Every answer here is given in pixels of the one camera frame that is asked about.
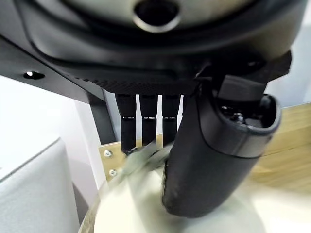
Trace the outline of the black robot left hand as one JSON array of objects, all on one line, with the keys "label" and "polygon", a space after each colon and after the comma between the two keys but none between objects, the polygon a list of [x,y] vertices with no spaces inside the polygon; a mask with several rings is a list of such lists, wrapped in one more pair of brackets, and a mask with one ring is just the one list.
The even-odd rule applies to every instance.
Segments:
[{"label": "black robot left hand", "polygon": [[305,0],[3,0],[0,73],[106,108],[113,93],[121,150],[156,137],[162,97],[168,213],[219,207],[263,155],[281,121],[265,94],[287,75]]}]

